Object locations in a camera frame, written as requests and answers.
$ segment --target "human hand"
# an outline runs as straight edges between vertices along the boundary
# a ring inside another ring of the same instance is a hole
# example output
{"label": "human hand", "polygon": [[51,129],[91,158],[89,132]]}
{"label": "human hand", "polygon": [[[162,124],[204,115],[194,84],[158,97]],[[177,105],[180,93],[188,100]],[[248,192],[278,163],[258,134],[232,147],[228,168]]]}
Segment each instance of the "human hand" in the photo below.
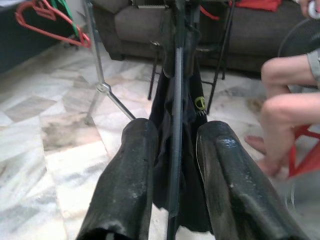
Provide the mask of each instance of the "human hand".
{"label": "human hand", "polygon": [[[301,11],[302,14],[306,17],[309,18],[309,3],[312,0],[300,0],[299,4],[301,6]],[[314,0],[315,1],[315,6],[316,6],[316,11],[320,13],[320,0]]]}

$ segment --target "knee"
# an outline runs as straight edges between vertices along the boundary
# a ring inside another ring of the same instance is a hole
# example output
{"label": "knee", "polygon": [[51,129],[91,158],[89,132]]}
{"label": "knee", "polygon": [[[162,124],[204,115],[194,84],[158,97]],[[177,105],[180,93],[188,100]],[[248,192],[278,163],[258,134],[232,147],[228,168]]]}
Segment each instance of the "knee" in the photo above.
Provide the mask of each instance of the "knee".
{"label": "knee", "polygon": [[266,61],[261,68],[261,80],[263,84],[270,85],[276,81],[277,76],[279,76],[279,61],[280,58],[272,58]]}
{"label": "knee", "polygon": [[280,97],[275,96],[268,99],[261,109],[262,125],[287,125],[291,124],[289,102],[284,102]]}

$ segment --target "red plastic chair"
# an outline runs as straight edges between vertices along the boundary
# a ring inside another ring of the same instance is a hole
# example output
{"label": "red plastic chair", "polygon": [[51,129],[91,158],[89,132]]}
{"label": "red plastic chair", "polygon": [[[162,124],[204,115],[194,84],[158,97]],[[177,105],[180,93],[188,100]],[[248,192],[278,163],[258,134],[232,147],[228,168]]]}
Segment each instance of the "red plastic chair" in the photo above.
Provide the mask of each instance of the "red plastic chair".
{"label": "red plastic chair", "polygon": [[[295,139],[298,139],[300,136],[308,136],[320,140],[319,133],[309,131],[310,126],[311,125],[300,127],[295,133]],[[289,178],[317,170],[320,170],[320,141],[313,147],[313,149],[311,149],[303,161],[298,165],[296,146],[292,147],[289,155]]]}

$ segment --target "person's leg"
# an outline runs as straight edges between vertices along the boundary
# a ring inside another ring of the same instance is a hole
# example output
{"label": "person's leg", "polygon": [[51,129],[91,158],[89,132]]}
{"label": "person's leg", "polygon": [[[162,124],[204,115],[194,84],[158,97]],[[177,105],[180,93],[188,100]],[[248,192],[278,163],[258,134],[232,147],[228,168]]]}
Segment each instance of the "person's leg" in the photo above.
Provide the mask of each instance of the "person's leg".
{"label": "person's leg", "polygon": [[[317,85],[310,67],[310,56],[307,54],[277,57],[267,61],[261,69],[261,81],[267,91],[268,99],[291,93],[288,85]],[[262,137],[249,135],[244,140],[252,148],[266,154]]]}
{"label": "person's leg", "polygon": [[275,175],[295,143],[294,128],[320,123],[320,92],[282,94],[268,99],[261,110],[266,148],[258,162],[267,175]]}

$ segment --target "marble floor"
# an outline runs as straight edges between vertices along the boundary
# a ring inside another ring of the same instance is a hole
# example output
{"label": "marble floor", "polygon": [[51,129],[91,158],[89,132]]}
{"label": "marble floor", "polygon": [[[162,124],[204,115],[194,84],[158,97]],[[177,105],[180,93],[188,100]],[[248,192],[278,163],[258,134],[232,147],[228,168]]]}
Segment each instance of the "marble floor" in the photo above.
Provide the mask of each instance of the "marble floor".
{"label": "marble floor", "polygon": [[[100,46],[105,80],[136,116],[148,118],[152,66],[143,60],[111,60]],[[211,81],[212,69],[201,70]],[[100,97],[94,125],[84,119],[96,92],[97,74],[87,49],[57,45],[0,75],[0,239],[75,239],[97,180],[119,149],[129,119],[108,97]],[[203,85],[208,99],[210,88]],[[228,72],[219,80],[209,120],[227,122],[254,160],[261,155],[243,137],[261,135],[259,111],[265,91],[258,79]],[[310,143],[301,140],[299,153]],[[273,181],[292,214],[320,239],[319,174],[294,182]],[[150,240],[163,240],[167,213],[153,207]],[[209,233],[181,227],[178,240],[211,240]]]}

